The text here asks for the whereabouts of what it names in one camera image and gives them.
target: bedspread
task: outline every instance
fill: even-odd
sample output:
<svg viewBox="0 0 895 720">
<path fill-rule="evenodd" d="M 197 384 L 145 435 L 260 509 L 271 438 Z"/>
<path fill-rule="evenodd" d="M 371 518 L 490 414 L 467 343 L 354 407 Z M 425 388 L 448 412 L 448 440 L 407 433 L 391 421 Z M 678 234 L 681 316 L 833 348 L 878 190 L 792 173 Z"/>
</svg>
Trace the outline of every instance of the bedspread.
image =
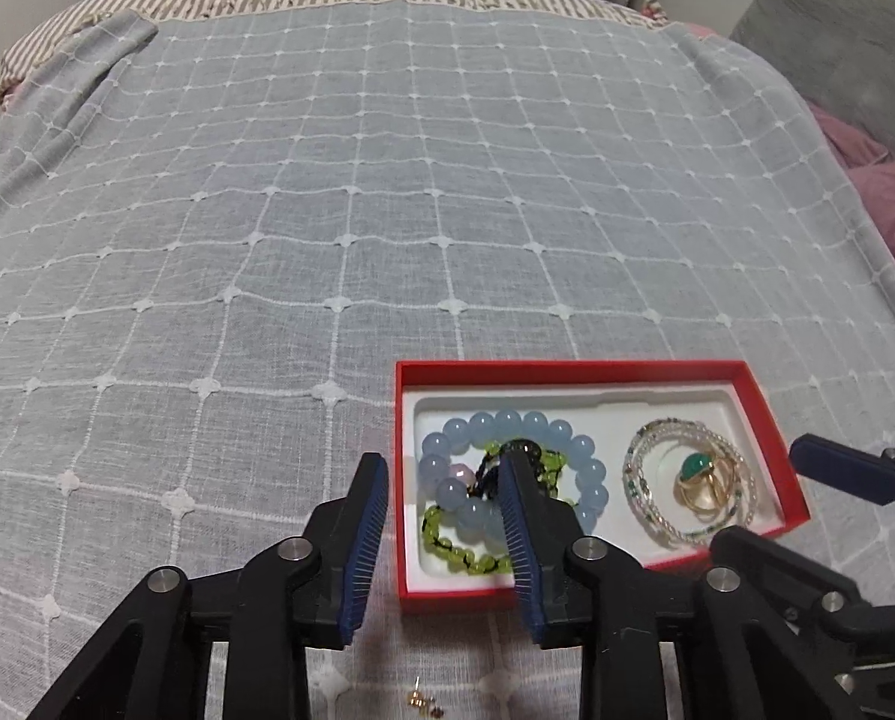
<svg viewBox="0 0 895 720">
<path fill-rule="evenodd" d="M 85 30 L 0 122 L 0 716 L 149 568 L 243 565 L 390 457 L 396 360 L 631 357 L 895 443 L 895 263 L 742 47 L 404 1 Z M 895 508 L 809 494 L 787 542 L 895 601 Z M 401 618 L 386 536 L 316 717 L 413 716 L 417 676 L 576 716 L 516 615 Z"/>
</svg>

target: green bead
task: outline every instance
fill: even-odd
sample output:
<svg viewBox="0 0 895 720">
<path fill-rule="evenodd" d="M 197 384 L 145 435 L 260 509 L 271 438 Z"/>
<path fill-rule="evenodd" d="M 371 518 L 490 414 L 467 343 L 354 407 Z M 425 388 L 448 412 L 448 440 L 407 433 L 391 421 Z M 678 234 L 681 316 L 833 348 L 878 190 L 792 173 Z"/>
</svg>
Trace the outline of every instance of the green bead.
<svg viewBox="0 0 895 720">
<path fill-rule="evenodd" d="M 702 471 L 709 469 L 711 464 L 713 460 L 710 455 L 705 455 L 704 452 L 692 452 L 684 458 L 684 463 L 681 463 L 681 481 L 690 481 Z"/>
</svg>

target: silver screw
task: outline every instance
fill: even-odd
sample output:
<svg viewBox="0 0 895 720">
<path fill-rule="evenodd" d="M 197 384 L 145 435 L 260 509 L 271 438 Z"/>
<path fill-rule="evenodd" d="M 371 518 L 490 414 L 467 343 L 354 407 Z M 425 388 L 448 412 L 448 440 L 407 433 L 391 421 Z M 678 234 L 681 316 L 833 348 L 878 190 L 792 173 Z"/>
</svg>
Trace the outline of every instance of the silver screw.
<svg viewBox="0 0 895 720">
<path fill-rule="evenodd" d="M 170 592 L 181 583 L 181 575 L 173 568 L 158 568 L 148 577 L 148 589 Z"/>
<path fill-rule="evenodd" d="M 601 560 L 608 554 L 608 546 L 596 536 L 581 536 L 573 544 L 571 551 L 581 560 Z"/>
<path fill-rule="evenodd" d="M 723 565 L 715 566 L 708 571 L 705 579 L 718 592 L 734 592 L 741 586 L 741 578 L 737 576 L 737 571 L 725 568 Z"/>
<path fill-rule="evenodd" d="M 849 674 L 838 674 L 834 677 L 835 683 L 841 685 L 841 688 L 844 688 L 844 693 L 853 693 L 854 692 L 854 677 Z"/>
<path fill-rule="evenodd" d="M 844 596 L 837 590 L 826 592 L 821 596 L 821 608 L 825 611 L 840 611 L 844 608 Z"/>
<path fill-rule="evenodd" d="M 278 557 L 281 560 L 305 560 L 314 551 L 314 545 L 304 536 L 292 536 L 278 544 Z"/>
</svg>

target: red box rim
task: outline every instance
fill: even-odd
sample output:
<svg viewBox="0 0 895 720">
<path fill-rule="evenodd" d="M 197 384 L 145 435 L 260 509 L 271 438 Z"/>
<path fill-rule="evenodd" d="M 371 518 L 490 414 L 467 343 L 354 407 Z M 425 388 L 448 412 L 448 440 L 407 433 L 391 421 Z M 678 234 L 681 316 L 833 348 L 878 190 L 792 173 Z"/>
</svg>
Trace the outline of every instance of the red box rim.
<svg viewBox="0 0 895 720">
<path fill-rule="evenodd" d="M 787 457 L 785 440 L 764 400 L 761 388 L 743 360 L 400 360 L 395 365 L 395 507 L 398 555 L 398 600 L 406 611 L 437 601 L 445 613 L 458 610 L 508 608 L 513 589 L 409 592 L 404 565 L 403 409 L 406 386 L 569 386 L 633 384 L 638 382 L 730 382 L 751 424 L 774 482 L 785 523 L 764 536 L 773 538 L 810 519 L 804 493 Z M 679 572 L 708 559 L 708 550 L 658 562 L 654 570 Z"/>
</svg>

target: beaded bracelet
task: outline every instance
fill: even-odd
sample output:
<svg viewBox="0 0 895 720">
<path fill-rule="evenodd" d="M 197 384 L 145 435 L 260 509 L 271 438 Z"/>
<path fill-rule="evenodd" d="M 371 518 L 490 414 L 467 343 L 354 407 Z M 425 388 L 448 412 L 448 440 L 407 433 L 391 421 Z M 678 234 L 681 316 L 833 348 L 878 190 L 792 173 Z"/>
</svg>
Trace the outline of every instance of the beaded bracelet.
<svg viewBox="0 0 895 720">
<path fill-rule="evenodd" d="M 729 482 L 723 485 L 724 499 L 710 509 L 691 506 L 696 514 L 713 514 L 715 519 L 703 528 L 680 531 L 657 508 L 650 485 L 644 478 L 645 456 L 657 445 L 667 440 L 681 440 L 686 445 L 705 448 L 710 454 L 695 451 L 684 460 L 675 482 L 684 488 L 700 474 L 714 474 L 715 464 L 724 461 L 729 468 Z M 648 422 L 638 430 L 628 447 L 623 466 L 624 493 L 635 514 L 645 528 L 658 541 L 703 545 L 718 531 L 729 525 L 750 526 L 758 504 L 758 490 L 747 461 L 729 440 L 708 429 L 700 422 L 685 419 L 662 418 Z"/>
<path fill-rule="evenodd" d="M 507 556 L 475 557 L 473 550 L 443 538 L 439 528 L 442 512 L 454 512 L 461 541 L 478 541 L 483 535 L 497 544 L 505 542 L 500 509 L 494 504 L 497 463 L 499 455 L 513 448 L 514 442 L 523 442 L 518 448 L 531 459 L 539 487 L 551 497 L 558 497 L 564 467 L 575 471 L 581 500 L 568 503 L 574 507 L 582 529 L 590 534 L 608 502 L 607 490 L 601 485 L 606 469 L 593 456 L 593 440 L 572 434 L 573 429 L 564 419 L 548 424 L 541 412 L 529 412 L 521 418 L 516 410 L 505 409 L 496 415 L 475 413 L 470 421 L 451 418 L 441 433 L 426 436 L 418 462 L 418 482 L 422 496 L 433 498 L 434 505 L 422 516 L 425 548 L 455 570 L 465 569 L 470 574 L 510 570 Z M 451 464 L 448 460 L 450 454 L 463 454 L 469 445 L 486 450 L 476 473 L 465 464 Z"/>
</svg>

